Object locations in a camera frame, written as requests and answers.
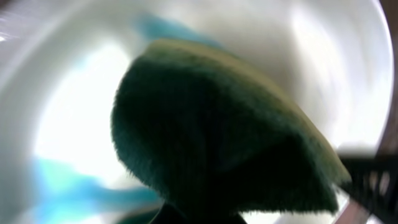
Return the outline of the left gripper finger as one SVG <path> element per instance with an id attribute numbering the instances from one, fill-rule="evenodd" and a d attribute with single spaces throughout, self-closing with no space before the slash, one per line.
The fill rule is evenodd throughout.
<path id="1" fill-rule="evenodd" d="M 190 216 L 176 206 L 165 203 L 150 224 L 247 224 L 241 215 L 199 215 Z"/>

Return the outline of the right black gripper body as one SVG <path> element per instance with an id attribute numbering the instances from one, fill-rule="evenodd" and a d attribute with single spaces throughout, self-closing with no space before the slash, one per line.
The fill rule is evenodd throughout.
<path id="1" fill-rule="evenodd" d="M 397 155 L 345 156 L 340 160 L 351 175 L 342 190 L 384 223 L 397 222 Z"/>

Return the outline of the green yellow sponge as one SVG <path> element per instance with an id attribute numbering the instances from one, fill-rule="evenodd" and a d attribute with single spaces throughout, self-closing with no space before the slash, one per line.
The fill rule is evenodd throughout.
<path id="1" fill-rule="evenodd" d="M 123 76 L 111 113 L 119 160 L 186 215 L 338 210 L 351 177 L 308 116 L 243 60 L 160 39 Z"/>

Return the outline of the white plate top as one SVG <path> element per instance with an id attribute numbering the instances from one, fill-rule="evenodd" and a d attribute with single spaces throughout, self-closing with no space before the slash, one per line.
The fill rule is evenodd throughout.
<path id="1" fill-rule="evenodd" d="M 116 223 L 162 201 L 119 163 L 109 116 L 159 37 L 252 62 L 332 146 L 377 151 L 392 41 L 379 1 L 10 1 L 1 8 L 1 222 Z"/>

